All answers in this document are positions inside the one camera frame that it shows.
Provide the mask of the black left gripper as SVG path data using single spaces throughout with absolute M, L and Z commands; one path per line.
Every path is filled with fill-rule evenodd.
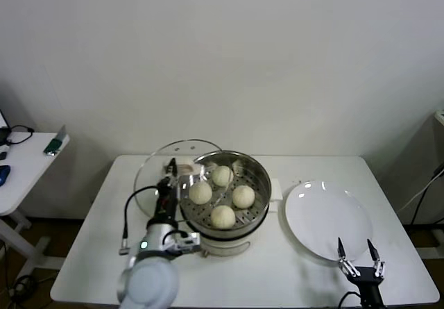
M 176 209 L 178 205 L 177 186 L 170 181 L 177 179 L 176 159 L 170 159 L 165 168 L 165 178 L 157 183 L 158 198 L 155 205 L 155 224 L 177 224 Z

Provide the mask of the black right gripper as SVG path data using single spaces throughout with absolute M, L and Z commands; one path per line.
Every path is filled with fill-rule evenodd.
M 373 268 L 356 268 L 347 259 L 341 238 L 338 238 L 338 265 L 339 269 L 348 277 L 348 280 L 357 286 L 363 308 L 383 308 L 384 302 L 379 291 L 379 285 L 383 278 L 376 276 L 384 275 L 384 261 L 381 260 L 378 250 L 370 239 L 367 239 L 367 244 L 374 263 Z

